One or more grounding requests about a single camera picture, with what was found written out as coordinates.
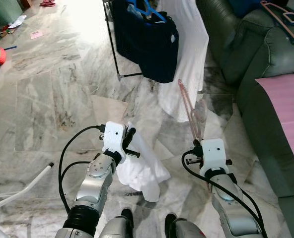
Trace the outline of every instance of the marble floor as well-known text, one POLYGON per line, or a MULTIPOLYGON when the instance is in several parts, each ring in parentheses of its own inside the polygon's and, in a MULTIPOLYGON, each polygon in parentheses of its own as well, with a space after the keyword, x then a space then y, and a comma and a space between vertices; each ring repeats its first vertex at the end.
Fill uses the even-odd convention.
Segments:
MULTIPOLYGON (((56 0, 55 7, 27 10, 24 23, 0 41, 7 61, 0 67, 0 193, 23 189, 43 168, 55 166, 25 197, 0 208, 0 229, 11 238, 54 237, 67 218, 58 193, 58 162, 68 140, 89 125, 131 121, 154 148, 171 179, 160 184, 157 203, 123 186, 114 175, 95 237, 104 224, 130 207, 135 237, 164 238, 164 218, 174 212, 194 222, 208 238, 223 238, 219 216, 206 184, 190 176, 180 157, 192 146, 188 123, 177 123, 157 101, 158 84, 142 76, 118 81, 102 2, 56 0), (44 36, 30 40, 30 33, 44 36)), ((139 67, 117 55, 123 74, 139 67)), ((290 233, 265 173, 252 149, 234 101, 219 68, 207 55, 204 88, 198 94, 208 104, 203 137, 222 138, 230 170, 259 205, 269 238, 290 233)), ((92 160, 102 148, 99 133, 78 138, 64 165, 92 160)), ((64 180, 71 202, 84 176, 84 165, 72 168, 64 180)))

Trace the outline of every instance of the pink paper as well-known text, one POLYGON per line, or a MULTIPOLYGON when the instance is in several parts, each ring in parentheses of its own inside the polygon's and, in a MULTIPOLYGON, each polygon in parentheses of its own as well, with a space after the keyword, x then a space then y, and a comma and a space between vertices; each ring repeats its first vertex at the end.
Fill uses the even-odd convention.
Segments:
POLYGON ((35 38, 38 38, 40 36, 43 36, 42 31, 38 30, 38 31, 34 31, 30 33, 30 38, 33 40, 35 38))
POLYGON ((260 78, 256 81, 269 96, 294 154, 294 74, 260 78))

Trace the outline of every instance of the blue hanger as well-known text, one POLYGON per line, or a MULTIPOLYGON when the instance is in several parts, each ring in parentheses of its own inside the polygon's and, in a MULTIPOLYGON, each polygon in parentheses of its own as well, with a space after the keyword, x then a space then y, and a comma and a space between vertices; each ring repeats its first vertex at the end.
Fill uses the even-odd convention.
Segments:
POLYGON ((144 1, 146 3, 146 6, 147 6, 147 11, 143 11, 143 10, 139 9, 137 7, 136 0, 127 0, 127 2, 131 2, 131 3, 134 4, 134 8, 135 8, 136 11, 139 11, 140 13, 142 13, 144 15, 150 15, 150 13, 152 12, 152 13, 156 14, 156 16, 158 16, 162 21, 164 21, 164 22, 167 21, 159 12, 157 12, 155 9, 153 9, 151 7, 148 0, 144 0, 144 1))

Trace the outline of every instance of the green sofa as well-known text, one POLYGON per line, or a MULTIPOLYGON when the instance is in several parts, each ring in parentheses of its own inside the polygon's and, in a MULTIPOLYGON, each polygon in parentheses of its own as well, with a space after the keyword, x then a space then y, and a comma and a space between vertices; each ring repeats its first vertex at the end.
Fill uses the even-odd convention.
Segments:
POLYGON ((238 18, 228 0, 196 3, 213 58, 226 83, 238 86, 236 101, 248 136, 294 238, 294 155, 269 97, 255 81, 294 73, 294 44, 262 9, 238 18))

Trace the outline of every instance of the white cloth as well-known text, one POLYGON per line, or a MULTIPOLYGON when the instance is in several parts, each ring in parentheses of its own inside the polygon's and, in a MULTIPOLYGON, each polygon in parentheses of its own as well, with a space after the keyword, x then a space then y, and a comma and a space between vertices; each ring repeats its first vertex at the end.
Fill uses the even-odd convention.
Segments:
POLYGON ((116 173, 119 181, 142 191, 148 202, 159 200, 159 183, 170 178, 170 173, 162 165, 153 150, 144 142, 141 134, 136 131, 128 149, 140 152, 139 158, 127 155, 124 163, 119 164, 116 173))
POLYGON ((195 106, 202 90, 209 36, 195 0, 159 0, 157 10, 166 11, 179 33, 178 61, 174 80, 159 87, 159 104, 178 122, 188 121, 178 86, 180 78, 195 106))

